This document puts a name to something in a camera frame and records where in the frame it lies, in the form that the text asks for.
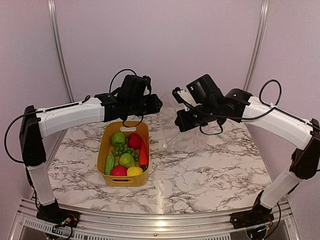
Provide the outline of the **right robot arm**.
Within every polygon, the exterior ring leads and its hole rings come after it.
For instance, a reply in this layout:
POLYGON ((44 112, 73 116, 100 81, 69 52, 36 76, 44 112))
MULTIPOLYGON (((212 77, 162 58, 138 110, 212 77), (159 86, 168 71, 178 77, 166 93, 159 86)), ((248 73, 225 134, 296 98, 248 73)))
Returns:
POLYGON ((234 229, 262 225, 274 220, 273 207, 280 199, 290 194, 304 180, 318 171, 320 160, 320 124, 316 119, 301 119, 264 103, 261 97, 232 89, 223 95, 219 88, 187 92, 180 88, 172 91, 173 97, 183 110, 177 112, 174 123, 181 132, 194 128, 202 129, 210 122, 221 128, 226 120, 245 123, 264 129, 293 144, 291 165, 256 197, 250 210, 234 212, 230 223, 234 229))

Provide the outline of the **red toy tomato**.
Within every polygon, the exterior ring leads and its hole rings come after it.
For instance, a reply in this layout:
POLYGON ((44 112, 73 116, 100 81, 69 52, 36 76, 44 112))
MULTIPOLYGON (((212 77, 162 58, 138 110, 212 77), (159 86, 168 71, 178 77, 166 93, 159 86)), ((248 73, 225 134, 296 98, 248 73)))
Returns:
POLYGON ((142 138, 137 133, 131 133, 128 136, 127 145, 129 148, 133 148, 134 150, 140 149, 142 145, 142 138))

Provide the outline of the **clear zip top bag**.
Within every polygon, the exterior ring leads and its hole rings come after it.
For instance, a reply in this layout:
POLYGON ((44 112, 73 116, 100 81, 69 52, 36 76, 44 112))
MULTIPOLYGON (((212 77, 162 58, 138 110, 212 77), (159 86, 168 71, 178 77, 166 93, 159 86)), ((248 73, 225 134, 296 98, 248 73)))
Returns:
POLYGON ((187 153, 201 152, 207 148, 209 137, 223 132, 222 127, 214 122, 202 127, 202 130, 197 126, 192 130, 180 132, 179 127, 175 125, 175 120, 177 111, 182 110, 184 107, 175 102, 169 91, 166 91, 160 97, 160 100, 163 106, 157 115, 165 138, 163 145, 165 149, 187 153))

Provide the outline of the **light green toy apple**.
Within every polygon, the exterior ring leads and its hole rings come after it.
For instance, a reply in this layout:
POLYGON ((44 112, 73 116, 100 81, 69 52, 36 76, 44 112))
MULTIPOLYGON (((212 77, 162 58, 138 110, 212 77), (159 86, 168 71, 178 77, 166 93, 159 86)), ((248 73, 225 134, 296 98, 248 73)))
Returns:
POLYGON ((110 141, 113 147, 119 147, 124 146, 127 142, 127 139, 124 133, 117 131, 112 134, 110 141))

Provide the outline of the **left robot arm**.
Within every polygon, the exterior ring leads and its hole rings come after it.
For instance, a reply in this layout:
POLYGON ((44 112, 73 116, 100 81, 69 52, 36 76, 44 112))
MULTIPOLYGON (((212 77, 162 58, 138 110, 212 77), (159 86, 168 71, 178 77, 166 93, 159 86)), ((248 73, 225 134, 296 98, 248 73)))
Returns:
POLYGON ((70 226, 75 227, 79 217, 78 212, 58 205, 45 164, 47 157, 43 138, 85 124, 159 113, 162 105, 156 94, 117 99, 110 93, 101 93, 83 101, 50 108, 28 106, 22 118, 19 141, 28 182, 39 201, 37 218, 54 224, 71 218, 70 226))

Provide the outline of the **yellow plastic basket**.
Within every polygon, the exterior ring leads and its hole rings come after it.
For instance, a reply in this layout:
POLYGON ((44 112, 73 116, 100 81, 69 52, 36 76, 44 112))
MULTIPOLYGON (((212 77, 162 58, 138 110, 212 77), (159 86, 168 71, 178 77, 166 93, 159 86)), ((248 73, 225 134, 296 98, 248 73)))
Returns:
POLYGON ((97 170, 104 178, 107 185, 112 187, 140 187, 147 182, 149 177, 148 165, 143 166, 143 172, 137 176, 113 176, 105 174, 107 157, 112 153, 112 150, 114 150, 114 147, 111 144, 111 137, 115 132, 122 132, 126 136, 129 136, 132 133, 140 135, 145 143, 147 159, 150 159, 150 133, 148 125, 143 122, 138 123, 137 121, 128 121, 127 125, 129 126, 128 128, 124 127, 121 121, 109 123, 104 129, 100 142, 96 164, 97 170))

